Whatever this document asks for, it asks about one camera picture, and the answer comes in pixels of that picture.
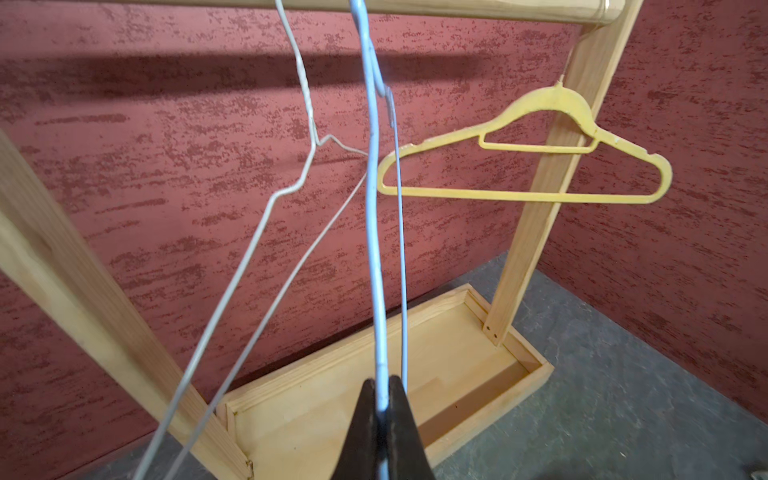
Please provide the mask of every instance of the yellow plastic hanger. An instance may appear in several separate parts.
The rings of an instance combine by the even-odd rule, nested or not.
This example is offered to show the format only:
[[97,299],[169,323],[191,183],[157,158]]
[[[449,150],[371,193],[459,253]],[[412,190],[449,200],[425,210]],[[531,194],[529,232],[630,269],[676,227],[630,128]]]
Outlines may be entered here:
[[[559,147],[553,145],[496,144],[485,141],[485,135],[497,131],[513,121],[535,111],[561,111],[574,119],[576,125],[593,140],[587,147]],[[650,195],[613,194],[566,194],[545,192],[509,192],[495,190],[463,190],[456,188],[403,187],[402,194],[408,197],[465,198],[473,200],[516,200],[527,202],[558,202],[580,204],[650,204],[669,190],[672,182],[672,167],[666,158],[648,152],[630,141],[598,127],[592,117],[587,101],[576,91],[563,87],[559,81],[554,87],[539,88],[520,97],[509,105],[499,116],[483,124],[453,131],[449,134],[428,138],[418,145],[400,147],[400,157],[454,144],[458,141],[477,137],[481,147],[488,150],[542,152],[549,154],[588,154],[600,143],[611,145],[632,157],[639,158],[659,169],[661,182],[658,190]],[[384,184],[384,174],[395,163],[395,152],[384,157],[379,165],[379,192],[397,195],[397,188]]]

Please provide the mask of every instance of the red textured wall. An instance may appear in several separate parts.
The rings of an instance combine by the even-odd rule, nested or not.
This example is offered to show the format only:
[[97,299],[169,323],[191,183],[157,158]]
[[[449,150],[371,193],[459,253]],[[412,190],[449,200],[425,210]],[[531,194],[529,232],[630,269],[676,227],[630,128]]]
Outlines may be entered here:
[[[289,16],[321,135],[364,147],[352,19]],[[0,22],[0,127],[186,364],[268,196],[297,178],[308,150],[296,64],[276,12],[3,2]],[[385,16],[372,20],[372,31],[409,141],[484,121],[553,83],[576,29]],[[546,120],[513,131],[543,141]],[[405,176],[525,188],[532,161],[507,158],[470,142],[409,158]],[[195,379],[205,396],[364,163],[325,147],[301,193],[278,203]],[[380,203],[395,305],[395,199]],[[503,251],[520,206],[416,199],[405,210],[416,296]],[[367,279],[361,195],[296,278],[243,372],[369,318]],[[152,430],[148,415],[7,280],[0,303],[0,472],[56,478]]]
[[[648,207],[564,207],[540,268],[768,420],[768,10],[647,0],[600,124],[672,163]],[[626,191],[601,150],[574,191]]]

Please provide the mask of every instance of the concrete floor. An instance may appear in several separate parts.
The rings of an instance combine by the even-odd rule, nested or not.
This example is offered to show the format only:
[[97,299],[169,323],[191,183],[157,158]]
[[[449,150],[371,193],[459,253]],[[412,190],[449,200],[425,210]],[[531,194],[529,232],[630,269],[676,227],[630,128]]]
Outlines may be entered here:
[[[491,300],[503,265],[494,259],[428,298],[471,283]],[[768,425],[539,272],[515,328],[555,366],[552,377],[440,464],[438,480],[746,480],[768,466]],[[148,478],[179,449],[169,437]],[[82,480],[130,478],[141,450]],[[193,458],[177,478],[213,479]]]

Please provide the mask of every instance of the hanger bar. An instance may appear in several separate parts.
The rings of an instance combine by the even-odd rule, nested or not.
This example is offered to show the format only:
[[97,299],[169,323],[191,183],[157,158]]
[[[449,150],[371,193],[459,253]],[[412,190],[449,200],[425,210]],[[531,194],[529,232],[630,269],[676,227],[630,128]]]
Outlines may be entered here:
[[[274,8],[274,0],[107,0],[108,3]],[[369,0],[370,13],[608,25],[625,0]],[[349,0],[285,0],[288,10],[349,12]]]

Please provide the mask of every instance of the wooden box base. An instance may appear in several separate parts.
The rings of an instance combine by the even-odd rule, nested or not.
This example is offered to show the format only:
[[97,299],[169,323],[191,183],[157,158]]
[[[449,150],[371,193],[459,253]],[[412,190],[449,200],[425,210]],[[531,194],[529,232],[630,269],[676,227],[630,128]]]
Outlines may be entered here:
[[[553,367],[510,328],[498,348],[491,306],[470,285],[409,310],[409,401],[432,466],[547,381]],[[390,372],[400,370],[400,315],[389,319]],[[373,376],[372,327],[228,393],[217,414],[254,478],[327,480],[362,382]]]

